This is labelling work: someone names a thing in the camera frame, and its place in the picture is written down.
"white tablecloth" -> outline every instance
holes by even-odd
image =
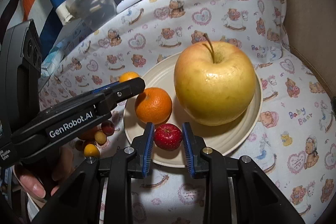
[[[213,41],[241,48],[262,78],[260,121],[231,156],[250,155],[305,222],[313,223],[334,194],[335,118],[317,79],[287,51],[285,13],[286,0],[143,0],[68,54],[41,91],[41,108],[117,81],[127,71],[143,75],[164,58],[203,41],[206,32]],[[116,131],[100,147],[103,157],[129,145],[124,104],[112,111]],[[74,153],[78,166],[84,157]],[[202,223],[204,183],[190,179],[186,170],[153,165],[151,176],[132,181],[134,221]]]

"red apple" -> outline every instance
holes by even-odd
[[[163,150],[176,150],[177,148],[179,148],[181,141],[181,130],[171,123],[162,124],[155,130],[154,142],[157,147]]]
[[[106,136],[111,136],[114,133],[114,125],[110,120],[101,123],[101,130]]]

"mandarin orange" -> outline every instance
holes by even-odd
[[[169,94],[161,88],[147,88],[135,101],[135,113],[139,120],[159,124],[165,122],[173,108]]]
[[[137,74],[136,72],[134,72],[134,71],[127,71],[127,72],[123,73],[123,74],[119,77],[119,82],[122,83],[122,82],[131,80],[131,79],[133,79],[133,78],[137,78],[137,77],[140,77],[140,75]]]

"small yellow fruit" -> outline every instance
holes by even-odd
[[[103,145],[107,141],[107,136],[103,131],[97,131],[96,134],[94,135],[94,139],[99,145]]]
[[[99,159],[100,152],[97,147],[95,147],[93,144],[88,144],[84,148],[84,156],[85,157],[96,157]]]
[[[124,74],[122,74],[120,76],[119,82],[122,83],[122,82],[131,80],[131,79],[137,78],[137,77],[140,77],[140,75],[137,74],[136,72],[134,72],[134,71],[127,71],[127,72],[125,72]]]

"cream plate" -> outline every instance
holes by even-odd
[[[207,146],[214,148],[223,155],[227,155],[238,148],[248,137],[254,128],[260,115],[263,103],[261,82],[257,77],[257,86],[253,99],[247,110],[233,122],[223,124],[221,126],[209,127],[195,122],[181,107],[174,88],[174,67],[180,53],[172,55],[161,61],[151,68],[142,79],[146,83],[146,87],[152,86],[162,88],[168,92],[173,101],[173,112],[167,121],[182,129],[184,122],[190,122],[191,128],[195,135],[204,138]],[[130,143],[139,135],[143,134],[145,124],[136,116],[134,103],[136,97],[127,100],[124,110],[124,127],[127,139]],[[186,165],[183,144],[175,151],[165,151],[154,145],[153,162],[159,165],[183,168]]]

